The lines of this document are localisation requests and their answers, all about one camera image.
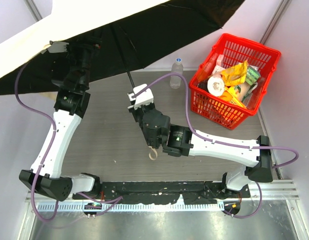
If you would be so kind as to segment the beige folding umbrella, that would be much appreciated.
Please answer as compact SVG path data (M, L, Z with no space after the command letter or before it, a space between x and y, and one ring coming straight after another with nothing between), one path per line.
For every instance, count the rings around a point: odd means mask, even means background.
M41 54L53 42L102 28L90 82L143 69L219 29L240 0L61 0L51 14L0 43L0 96L57 92L52 67L66 52Z

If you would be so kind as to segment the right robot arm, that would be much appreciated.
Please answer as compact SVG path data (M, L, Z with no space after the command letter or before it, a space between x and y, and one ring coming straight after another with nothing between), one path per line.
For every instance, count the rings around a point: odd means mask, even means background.
M256 140L239 140L213 136L207 141L207 133L189 127L171 123L169 116L162 114L153 103L128 111L138 123L146 144L172 157L204 156L225 159L239 163L239 169L226 172L222 176L222 192L239 192L251 183L271 183L272 157L268 149L270 140L260 135ZM248 148L240 148L238 144L251 144Z

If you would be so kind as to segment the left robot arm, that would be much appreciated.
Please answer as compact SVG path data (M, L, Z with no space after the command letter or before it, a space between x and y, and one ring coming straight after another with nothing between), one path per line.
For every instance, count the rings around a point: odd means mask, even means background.
M100 30L91 30L65 42L66 56L52 64L53 85L57 96L53 116L42 115L51 122L51 127L41 151L29 170L22 170L19 180L30 190L31 200L39 194L62 202L69 195L87 194L97 197L101 181L96 175L81 173L62 176L65 154L75 130L88 108L91 64L102 44Z

